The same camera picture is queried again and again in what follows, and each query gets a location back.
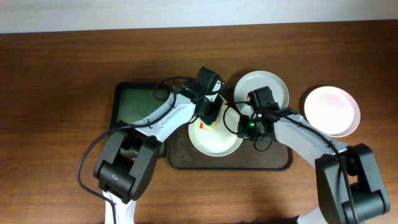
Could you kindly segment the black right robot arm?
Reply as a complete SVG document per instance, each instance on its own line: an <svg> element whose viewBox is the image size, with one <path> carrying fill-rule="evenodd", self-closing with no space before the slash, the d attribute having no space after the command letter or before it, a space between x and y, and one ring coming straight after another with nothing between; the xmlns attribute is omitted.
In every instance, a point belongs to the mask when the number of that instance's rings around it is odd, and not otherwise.
<svg viewBox="0 0 398 224"><path fill-rule="evenodd" d="M315 169L318 205L293 223L364 223L391 209L371 148L333 139L291 108L243 115L238 136L284 144Z"/></svg>

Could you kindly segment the green and yellow sponge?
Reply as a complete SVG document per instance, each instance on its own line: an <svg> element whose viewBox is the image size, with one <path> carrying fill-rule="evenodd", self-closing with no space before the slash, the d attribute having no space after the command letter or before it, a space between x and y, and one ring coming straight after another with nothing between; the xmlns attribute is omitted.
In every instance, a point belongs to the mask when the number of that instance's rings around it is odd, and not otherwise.
<svg viewBox="0 0 398 224"><path fill-rule="evenodd" d="M225 98L221 95L218 95L214 102L212 102L210 105L206 116L200 117L200 127L205 128L206 130L214 128L221 121L221 110L225 104L227 104Z"/></svg>

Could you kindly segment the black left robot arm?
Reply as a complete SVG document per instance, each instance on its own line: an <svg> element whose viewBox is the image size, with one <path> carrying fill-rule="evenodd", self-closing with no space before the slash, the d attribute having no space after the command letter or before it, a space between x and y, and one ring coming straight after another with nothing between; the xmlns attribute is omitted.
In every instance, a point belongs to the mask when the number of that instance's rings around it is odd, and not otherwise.
<svg viewBox="0 0 398 224"><path fill-rule="evenodd" d="M106 223L133 223L136 202L151 181L162 143L195 116L215 121L222 89L222 82L180 85L151 114L102 135L106 142L93 175L103 191L100 198L107 202Z"/></svg>

